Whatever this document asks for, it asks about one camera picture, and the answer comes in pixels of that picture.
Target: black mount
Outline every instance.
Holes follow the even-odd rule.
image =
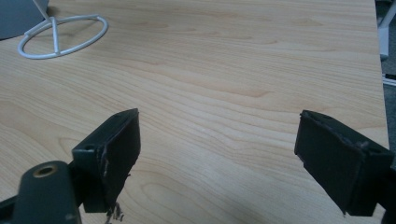
[[[49,161],[21,178],[17,196],[0,203],[0,224],[78,224],[87,213],[120,214],[117,198],[140,153],[138,110],[107,119],[72,149],[73,161]]]

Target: gray floor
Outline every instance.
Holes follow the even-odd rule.
[[[383,17],[390,7],[389,2],[377,2],[377,16]],[[389,27],[389,57],[382,62],[382,72],[396,75],[396,19]],[[384,85],[385,108],[387,109],[390,149],[396,151],[396,87]]]

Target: light wood tabletop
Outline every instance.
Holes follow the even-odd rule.
[[[137,107],[142,148],[122,223],[380,222],[380,206],[344,217],[293,152],[303,109],[388,146],[374,0],[49,2],[59,18],[92,13],[108,31],[67,56],[29,60],[21,36],[0,42],[0,200]],[[100,29],[61,25],[61,47]],[[51,45],[47,31],[25,49]],[[84,223],[106,220],[80,210]]]

